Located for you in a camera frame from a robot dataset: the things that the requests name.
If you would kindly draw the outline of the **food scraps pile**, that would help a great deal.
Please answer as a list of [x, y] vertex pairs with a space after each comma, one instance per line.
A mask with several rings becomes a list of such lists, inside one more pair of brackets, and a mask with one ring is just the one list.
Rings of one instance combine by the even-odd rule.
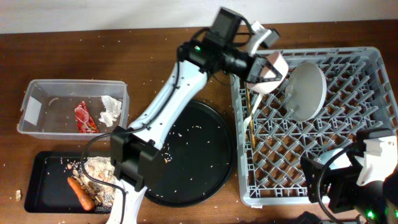
[[[116, 184], [116, 178], [113, 175], [114, 167], [111, 165], [109, 157], [89, 157], [85, 159], [83, 167], [92, 178], [108, 184]], [[81, 162], [69, 162], [66, 169], [72, 171], [71, 177], [77, 180], [82, 189], [92, 198], [95, 203], [94, 209], [109, 209], [113, 206], [116, 194], [114, 187], [99, 184], [89, 179], [81, 168]]]

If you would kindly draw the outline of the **grey plate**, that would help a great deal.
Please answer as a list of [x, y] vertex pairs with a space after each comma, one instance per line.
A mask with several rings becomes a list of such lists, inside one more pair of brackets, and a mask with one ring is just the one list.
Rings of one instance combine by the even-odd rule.
[[320, 67], [311, 62], [297, 66], [289, 76], [285, 88], [287, 112], [290, 117], [303, 122], [313, 119], [323, 108], [326, 99], [326, 78]]

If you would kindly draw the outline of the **red snack wrapper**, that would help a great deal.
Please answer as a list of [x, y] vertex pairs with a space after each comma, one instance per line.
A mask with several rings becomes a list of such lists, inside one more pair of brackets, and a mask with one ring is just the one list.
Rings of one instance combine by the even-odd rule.
[[90, 116], [86, 103], [84, 101], [80, 102], [75, 111], [75, 121], [79, 133], [94, 134], [99, 133], [98, 128]]

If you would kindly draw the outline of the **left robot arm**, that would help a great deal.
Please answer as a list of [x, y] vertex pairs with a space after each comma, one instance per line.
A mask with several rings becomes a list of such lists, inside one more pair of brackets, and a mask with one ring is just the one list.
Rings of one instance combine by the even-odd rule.
[[169, 79], [149, 107], [128, 128], [116, 127], [86, 145], [81, 158], [88, 157], [91, 145], [109, 138], [110, 163], [117, 189], [108, 223], [136, 223], [139, 208], [155, 169], [152, 161], [188, 102], [219, 71], [235, 75], [258, 93], [275, 90], [285, 79], [287, 65], [281, 55], [275, 62], [258, 55], [259, 47], [269, 48], [280, 37], [276, 29], [259, 22], [249, 23], [241, 14], [221, 7], [211, 27], [196, 31], [177, 47], [176, 63]]

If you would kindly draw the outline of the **white tissue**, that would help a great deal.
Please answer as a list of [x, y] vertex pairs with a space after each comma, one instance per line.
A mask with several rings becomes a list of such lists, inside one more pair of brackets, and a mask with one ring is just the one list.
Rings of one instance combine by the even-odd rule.
[[99, 121], [104, 123], [107, 128], [112, 127], [114, 124], [118, 124], [122, 112], [122, 102], [109, 95], [101, 96], [101, 102], [105, 111], [99, 114]]

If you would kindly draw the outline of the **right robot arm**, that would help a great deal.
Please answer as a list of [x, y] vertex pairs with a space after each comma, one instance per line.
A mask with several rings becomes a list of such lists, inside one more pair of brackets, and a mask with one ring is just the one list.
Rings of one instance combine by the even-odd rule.
[[300, 165], [308, 199], [335, 223], [356, 210], [368, 223], [397, 223], [397, 136], [391, 129], [360, 130], [355, 142]]

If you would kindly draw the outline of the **wooden chopstick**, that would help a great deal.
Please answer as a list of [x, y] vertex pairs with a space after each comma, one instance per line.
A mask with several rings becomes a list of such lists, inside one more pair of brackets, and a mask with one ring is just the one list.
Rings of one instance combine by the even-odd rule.
[[255, 143], [255, 136], [254, 136], [254, 123], [253, 123], [252, 117], [251, 117], [252, 106], [251, 106], [251, 97], [250, 97], [250, 91], [248, 88], [248, 84], [245, 84], [245, 90], [246, 90], [246, 101], [248, 104], [247, 119], [249, 121], [248, 128], [249, 128], [249, 133], [250, 133], [250, 142], [251, 142], [251, 147], [254, 149], [256, 146], [256, 143]]

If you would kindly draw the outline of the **orange carrot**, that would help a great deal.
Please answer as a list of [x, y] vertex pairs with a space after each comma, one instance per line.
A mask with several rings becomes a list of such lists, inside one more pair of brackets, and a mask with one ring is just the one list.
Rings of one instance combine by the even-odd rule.
[[75, 195], [78, 197], [78, 200], [83, 209], [86, 211], [93, 210], [95, 208], [95, 203], [92, 198], [82, 189], [80, 183], [73, 177], [68, 177], [67, 182], [69, 186], [73, 189]]

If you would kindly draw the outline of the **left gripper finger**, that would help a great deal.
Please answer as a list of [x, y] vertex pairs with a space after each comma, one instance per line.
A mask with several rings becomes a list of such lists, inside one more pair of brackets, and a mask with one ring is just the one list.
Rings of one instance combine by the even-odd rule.
[[273, 66], [273, 64], [271, 64], [271, 62], [265, 58], [264, 59], [265, 62], [265, 66], [274, 74], [274, 77], [265, 77], [265, 80], [281, 80], [282, 79], [282, 74], [278, 71], [278, 69], [275, 68], [275, 66]]
[[257, 77], [256, 81], [258, 83], [279, 82], [281, 81], [281, 77], [274, 77], [274, 78]]

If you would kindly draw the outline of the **white plastic fork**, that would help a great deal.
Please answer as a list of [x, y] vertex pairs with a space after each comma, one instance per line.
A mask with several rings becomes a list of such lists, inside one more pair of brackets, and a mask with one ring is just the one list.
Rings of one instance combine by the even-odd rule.
[[244, 120], [244, 123], [243, 123], [244, 132], [246, 132], [246, 130], [247, 130], [248, 126], [249, 126], [249, 123], [252, 121], [254, 113], [256, 112], [259, 104], [261, 103], [263, 96], [264, 96], [263, 94], [260, 94], [260, 93], [258, 94], [258, 96], [257, 96], [257, 98], [256, 98], [256, 100], [254, 102], [254, 106], [249, 111], [250, 112], [249, 116]]

